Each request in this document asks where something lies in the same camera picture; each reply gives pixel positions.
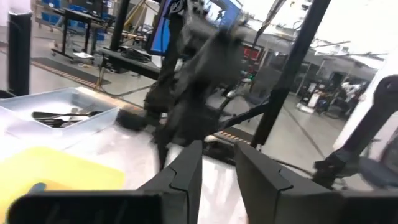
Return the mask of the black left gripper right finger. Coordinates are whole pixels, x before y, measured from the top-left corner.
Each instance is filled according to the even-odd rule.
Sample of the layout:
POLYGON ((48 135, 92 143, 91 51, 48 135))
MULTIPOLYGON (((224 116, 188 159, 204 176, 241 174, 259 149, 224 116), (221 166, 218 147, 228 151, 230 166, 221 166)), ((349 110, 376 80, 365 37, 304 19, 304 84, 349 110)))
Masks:
POLYGON ((235 146, 238 184, 250 224, 338 223, 339 196, 244 143, 235 146))

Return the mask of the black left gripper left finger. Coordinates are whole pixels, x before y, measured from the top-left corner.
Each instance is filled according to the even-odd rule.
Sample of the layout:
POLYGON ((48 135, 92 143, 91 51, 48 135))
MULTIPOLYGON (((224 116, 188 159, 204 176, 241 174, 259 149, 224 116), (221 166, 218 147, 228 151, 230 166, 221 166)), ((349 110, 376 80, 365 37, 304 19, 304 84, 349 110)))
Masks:
POLYGON ((197 224, 202 187, 203 142, 196 140, 138 189, 160 198, 159 223, 197 224))

